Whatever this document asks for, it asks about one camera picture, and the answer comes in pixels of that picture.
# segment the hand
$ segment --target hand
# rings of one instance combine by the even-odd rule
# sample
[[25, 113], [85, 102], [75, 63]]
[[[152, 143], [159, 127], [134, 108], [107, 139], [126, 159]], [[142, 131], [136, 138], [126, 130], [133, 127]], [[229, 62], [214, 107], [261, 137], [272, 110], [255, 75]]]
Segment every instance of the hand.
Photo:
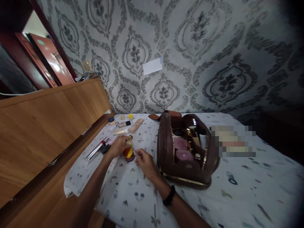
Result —
[[128, 136], [120, 135], [118, 136], [112, 146], [110, 147], [109, 151], [106, 153], [106, 155], [110, 156], [112, 159], [115, 157], [118, 157], [121, 155], [121, 153], [128, 148], [128, 145], [123, 145], [126, 139], [128, 139]]
[[137, 153], [135, 163], [137, 164], [137, 166], [140, 166], [140, 168], [143, 171], [143, 174], [151, 182], [153, 182], [155, 179], [160, 177], [158, 174], [157, 168], [154, 164], [153, 157], [150, 154], [148, 154], [142, 148], [135, 151], [135, 153]]

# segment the white cable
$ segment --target white cable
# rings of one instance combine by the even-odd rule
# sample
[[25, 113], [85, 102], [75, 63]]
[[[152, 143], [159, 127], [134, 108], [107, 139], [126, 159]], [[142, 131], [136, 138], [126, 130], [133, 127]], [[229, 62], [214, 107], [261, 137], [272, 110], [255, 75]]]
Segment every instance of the white cable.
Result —
[[26, 94], [30, 94], [30, 93], [24, 93], [24, 94], [6, 94], [6, 93], [1, 93], [1, 95], [5, 95], [5, 96], [21, 96], [21, 95], [26, 95]]

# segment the wooden cabinet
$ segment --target wooden cabinet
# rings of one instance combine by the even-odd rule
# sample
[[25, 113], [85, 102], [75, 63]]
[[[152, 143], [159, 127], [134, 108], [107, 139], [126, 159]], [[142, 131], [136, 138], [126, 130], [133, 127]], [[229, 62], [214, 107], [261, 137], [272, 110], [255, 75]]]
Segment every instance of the wooden cabinet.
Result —
[[100, 79], [0, 100], [0, 207], [109, 109]]

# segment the pink object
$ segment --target pink object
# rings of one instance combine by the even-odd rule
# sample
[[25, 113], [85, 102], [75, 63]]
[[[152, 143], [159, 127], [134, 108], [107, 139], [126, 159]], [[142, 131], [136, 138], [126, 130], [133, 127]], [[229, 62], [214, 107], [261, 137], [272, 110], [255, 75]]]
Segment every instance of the pink object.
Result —
[[182, 160], [182, 161], [193, 161], [194, 160], [193, 154], [191, 154], [188, 150], [178, 149], [175, 152], [175, 155], [179, 160]]
[[187, 149], [187, 140], [183, 138], [174, 138], [174, 147], [176, 149]]

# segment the pixelated area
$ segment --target pixelated area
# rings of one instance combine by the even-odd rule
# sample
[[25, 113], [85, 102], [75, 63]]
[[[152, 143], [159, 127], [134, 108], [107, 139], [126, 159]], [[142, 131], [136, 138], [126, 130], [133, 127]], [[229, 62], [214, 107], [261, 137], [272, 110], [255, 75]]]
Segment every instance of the pixelated area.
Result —
[[251, 131], [251, 126], [242, 126], [243, 129], [236, 129], [235, 126], [212, 126], [211, 134], [215, 138], [215, 146], [218, 147], [219, 157], [256, 157], [252, 146], [248, 145], [250, 138], [256, 136]]

